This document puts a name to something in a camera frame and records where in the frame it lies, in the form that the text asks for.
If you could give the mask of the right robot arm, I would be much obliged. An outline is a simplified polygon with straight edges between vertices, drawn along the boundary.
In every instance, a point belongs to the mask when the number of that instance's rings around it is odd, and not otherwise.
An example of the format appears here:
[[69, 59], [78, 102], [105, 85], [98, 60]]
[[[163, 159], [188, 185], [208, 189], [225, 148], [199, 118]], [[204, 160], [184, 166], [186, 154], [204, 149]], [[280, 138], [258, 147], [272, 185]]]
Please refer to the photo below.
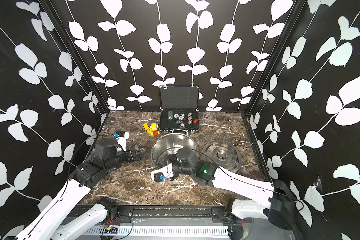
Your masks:
[[214, 161], [205, 162], [198, 158], [198, 151], [187, 147], [172, 154], [164, 167], [164, 176], [170, 179], [187, 175], [201, 186], [227, 190], [246, 198], [235, 200], [231, 213], [239, 219], [267, 219], [274, 226], [294, 231], [297, 229], [295, 210], [297, 198], [282, 181], [256, 181], [219, 166]]

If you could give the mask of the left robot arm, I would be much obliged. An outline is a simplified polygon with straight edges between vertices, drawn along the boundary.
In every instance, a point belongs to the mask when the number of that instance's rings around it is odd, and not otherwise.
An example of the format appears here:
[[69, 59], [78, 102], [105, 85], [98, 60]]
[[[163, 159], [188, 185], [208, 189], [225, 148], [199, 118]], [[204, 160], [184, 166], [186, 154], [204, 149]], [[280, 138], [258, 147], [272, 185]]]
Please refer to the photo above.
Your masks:
[[102, 198], [86, 213], [70, 223], [61, 223], [75, 206], [106, 176], [124, 164], [139, 162], [147, 147], [126, 147], [127, 137], [100, 140], [95, 150], [68, 176], [63, 188], [26, 228], [7, 240], [74, 240], [97, 223], [113, 221], [120, 216], [118, 204], [109, 197]]

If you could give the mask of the steel pot lid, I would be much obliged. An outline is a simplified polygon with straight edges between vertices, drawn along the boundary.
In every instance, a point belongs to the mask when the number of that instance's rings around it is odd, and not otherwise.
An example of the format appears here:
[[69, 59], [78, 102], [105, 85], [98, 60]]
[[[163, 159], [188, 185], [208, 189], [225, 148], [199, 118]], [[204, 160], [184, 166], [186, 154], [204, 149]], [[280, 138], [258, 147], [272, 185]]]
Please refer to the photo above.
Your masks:
[[220, 167], [237, 173], [242, 165], [242, 156], [232, 143], [224, 140], [208, 142], [202, 150], [203, 161], [216, 163]]

